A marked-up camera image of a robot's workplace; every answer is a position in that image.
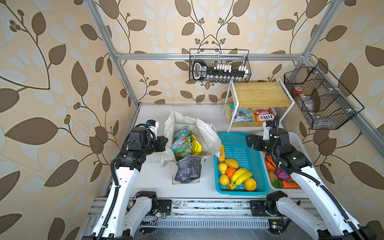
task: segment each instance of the blue plastic basket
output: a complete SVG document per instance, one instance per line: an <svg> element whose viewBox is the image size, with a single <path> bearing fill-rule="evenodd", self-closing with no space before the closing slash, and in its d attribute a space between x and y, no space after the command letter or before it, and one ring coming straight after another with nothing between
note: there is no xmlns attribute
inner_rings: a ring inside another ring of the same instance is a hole
<svg viewBox="0 0 384 240"><path fill-rule="evenodd" d="M221 194L228 195L242 195L242 196L258 196L266 195L269 193L269 186L267 183L266 173L263 167L261 152L255 151L247 146L245 136L248 133L219 133L221 143L224 145L225 158L233 158L239 162L240 167L246 167L249 171L253 172L252 178L256 180L257 188L253 192L245 190L244 184L241 184L233 191L227 190L226 186L219 183L221 172L218 170L220 163L215 156L215 184L216 190Z"/></svg>

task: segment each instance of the floor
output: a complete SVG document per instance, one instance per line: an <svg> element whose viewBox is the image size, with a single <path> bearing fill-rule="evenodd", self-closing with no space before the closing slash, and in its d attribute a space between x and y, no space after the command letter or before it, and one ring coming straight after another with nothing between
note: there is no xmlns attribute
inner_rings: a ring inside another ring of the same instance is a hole
<svg viewBox="0 0 384 240"><path fill-rule="evenodd" d="M140 109L136 124L145 123L153 119L160 123L157 135L162 135L163 126L169 117L171 110L191 117L198 117L206 123L214 123L217 132L226 132L228 121L226 116L222 118L223 105L143 105ZM258 133L260 127L237 127L231 132ZM161 153L153 153L147 156L140 174L135 182L131 197L137 192L156 191L159 198L233 198L232 195L220 194L215 188L214 160L207 159L202 171L200 183L172 185L171 166L160 167ZM308 198L304 193L288 194L291 198ZM236 196L237 198L249 198L248 196Z"/></svg>
<svg viewBox="0 0 384 240"><path fill-rule="evenodd" d="M264 229L196 229L158 228L152 233L136 232L134 240L312 240L298 225L291 222L281 236Z"/></svg>

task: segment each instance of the wooden shelf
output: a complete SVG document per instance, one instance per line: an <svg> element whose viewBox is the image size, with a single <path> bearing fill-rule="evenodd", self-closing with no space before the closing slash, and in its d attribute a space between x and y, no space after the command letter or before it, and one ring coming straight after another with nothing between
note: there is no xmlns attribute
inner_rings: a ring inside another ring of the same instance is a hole
<svg viewBox="0 0 384 240"><path fill-rule="evenodd" d="M228 121L231 122L232 119L232 111L231 111L231 104L227 103L225 104L225 107L227 108L227 117ZM256 117L252 112L252 121L253 122L234 122L232 123L232 127L262 127L263 122L257 122Z"/></svg>
<svg viewBox="0 0 384 240"><path fill-rule="evenodd" d="M239 108L283 108L291 105L277 82L235 83L234 86Z"/></svg>

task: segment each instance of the orange bell pepper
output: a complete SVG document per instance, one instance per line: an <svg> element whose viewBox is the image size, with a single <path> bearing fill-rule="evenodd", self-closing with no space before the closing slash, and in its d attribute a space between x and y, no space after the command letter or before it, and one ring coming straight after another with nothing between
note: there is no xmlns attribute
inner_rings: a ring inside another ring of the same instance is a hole
<svg viewBox="0 0 384 240"><path fill-rule="evenodd" d="M234 167L229 167L226 171L225 171L225 174L229 177L229 180L232 179L232 176L235 174L236 172L236 168Z"/></svg>
<svg viewBox="0 0 384 240"><path fill-rule="evenodd" d="M288 188L288 189L298 189L301 188L299 185L286 182L286 181L281 181L283 183L283 188Z"/></svg>
<svg viewBox="0 0 384 240"><path fill-rule="evenodd" d="M219 162L224 162L224 160L225 160L225 151L224 151L224 145L223 144L221 145L220 152L221 152L221 157L218 158L218 161Z"/></svg>
<svg viewBox="0 0 384 240"><path fill-rule="evenodd" d="M273 162L270 156L268 156L268 158L265 160L265 165L268 171L273 171L276 169L276 164Z"/></svg>

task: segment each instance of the metal vent grate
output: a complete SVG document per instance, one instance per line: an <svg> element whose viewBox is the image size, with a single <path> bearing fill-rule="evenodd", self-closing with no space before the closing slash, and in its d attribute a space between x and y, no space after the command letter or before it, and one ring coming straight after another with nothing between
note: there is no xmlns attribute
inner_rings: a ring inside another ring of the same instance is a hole
<svg viewBox="0 0 384 240"><path fill-rule="evenodd" d="M156 222L141 227L161 228L269 228L268 219L225 219L204 220L197 218L158 219Z"/></svg>

